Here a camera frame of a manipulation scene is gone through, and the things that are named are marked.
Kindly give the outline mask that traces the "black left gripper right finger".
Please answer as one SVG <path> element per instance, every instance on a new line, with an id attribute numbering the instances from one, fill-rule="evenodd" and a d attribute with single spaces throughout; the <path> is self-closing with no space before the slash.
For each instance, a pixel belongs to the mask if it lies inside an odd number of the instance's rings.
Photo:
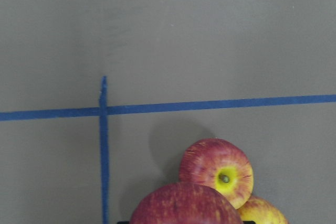
<path id="1" fill-rule="evenodd" d="M 243 224 L 256 224 L 256 223 L 252 220 L 244 220 Z"/>

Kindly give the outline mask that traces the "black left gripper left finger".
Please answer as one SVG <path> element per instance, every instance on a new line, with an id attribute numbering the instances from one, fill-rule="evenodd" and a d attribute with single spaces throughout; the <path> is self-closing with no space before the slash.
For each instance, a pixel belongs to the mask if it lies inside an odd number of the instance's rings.
<path id="1" fill-rule="evenodd" d="M 129 221 L 118 221 L 117 224 L 129 224 Z"/>

